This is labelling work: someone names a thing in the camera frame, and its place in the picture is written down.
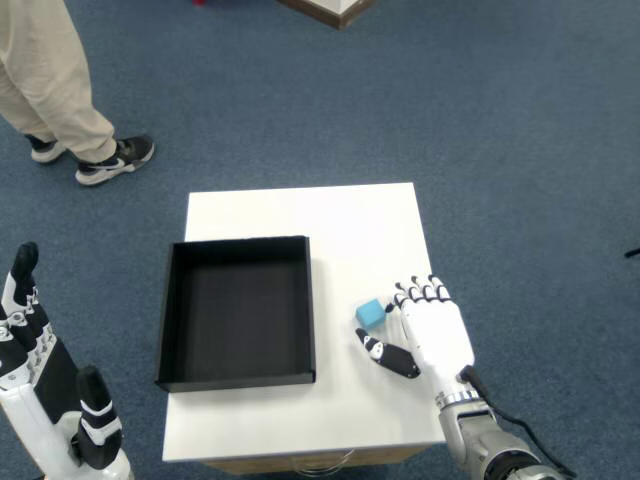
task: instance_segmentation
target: small block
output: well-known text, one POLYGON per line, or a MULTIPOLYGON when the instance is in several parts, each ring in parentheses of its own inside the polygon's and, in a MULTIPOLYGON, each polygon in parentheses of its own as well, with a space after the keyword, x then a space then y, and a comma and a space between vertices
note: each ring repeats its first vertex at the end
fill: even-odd
POLYGON ((371 330, 384 323, 385 311, 377 300, 371 300, 356 309, 356 318, 365 330, 371 330))

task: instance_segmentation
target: table top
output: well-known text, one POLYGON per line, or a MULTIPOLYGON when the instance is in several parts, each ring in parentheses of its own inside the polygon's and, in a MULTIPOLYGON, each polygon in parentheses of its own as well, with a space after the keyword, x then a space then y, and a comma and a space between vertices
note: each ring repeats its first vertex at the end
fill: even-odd
MULTIPOLYGON (((306 235, 314 384, 169 394, 165 461, 219 460, 444 440, 424 377, 372 362, 355 310, 430 273, 413 184, 191 193, 186 241, 306 235)), ((406 347, 398 313, 372 332, 406 347)))

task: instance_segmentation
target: blue carpet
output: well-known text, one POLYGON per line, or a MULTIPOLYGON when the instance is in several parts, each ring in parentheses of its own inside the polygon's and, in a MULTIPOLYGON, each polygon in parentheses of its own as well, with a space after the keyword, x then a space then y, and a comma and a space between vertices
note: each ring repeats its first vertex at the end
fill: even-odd
MULTIPOLYGON (((580 478, 636 477, 640 3, 381 0, 340 33, 265 0, 68 6, 97 107, 158 151, 87 190, 0 123, 0 271, 39 243, 43 303, 106 377, 137 478, 235 478, 161 461, 156 339, 188 193, 400 181, 496 402, 580 478)), ((0 478, 37 475, 4 418, 0 445, 0 478)), ((467 477, 437 447, 333 478, 467 477)))

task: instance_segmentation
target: black box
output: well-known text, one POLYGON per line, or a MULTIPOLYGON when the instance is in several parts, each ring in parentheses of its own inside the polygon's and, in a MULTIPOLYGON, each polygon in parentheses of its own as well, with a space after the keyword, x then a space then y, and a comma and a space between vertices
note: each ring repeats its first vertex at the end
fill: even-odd
POLYGON ((172 245, 157 385, 189 392, 315 377, 307 237, 172 245))

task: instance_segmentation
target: cable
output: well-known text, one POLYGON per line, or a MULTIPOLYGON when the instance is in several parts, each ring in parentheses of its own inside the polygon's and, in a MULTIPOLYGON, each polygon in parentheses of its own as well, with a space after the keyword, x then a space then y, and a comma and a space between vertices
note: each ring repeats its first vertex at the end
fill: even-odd
POLYGON ((475 369, 471 365, 467 365, 462 369, 462 371, 460 372, 460 378, 466 382, 469 382, 471 386, 473 386, 473 388, 475 388, 478 391, 478 393, 484 399, 484 401, 487 402, 487 405, 489 405, 503 419, 505 419, 507 422, 513 423, 515 425, 518 425, 524 428, 524 430, 527 432, 527 435, 529 435, 529 438, 531 438, 531 441, 536 444, 536 446, 551 461, 551 463, 553 463, 556 467, 560 469, 560 473, 562 475, 569 478, 578 477, 578 475, 573 470, 569 469, 566 465, 564 465, 560 460, 558 460, 554 455, 552 455, 546 449, 543 443, 540 440, 538 440, 538 437, 536 436, 534 431, 531 429, 531 427, 527 424, 527 422, 525 422, 524 420, 520 420, 519 418, 512 417, 506 412, 500 410, 498 407, 495 406, 493 402, 489 400, 487 388, 482 384, 482 382, 478 378, 478 374, 476 373, 475 369))

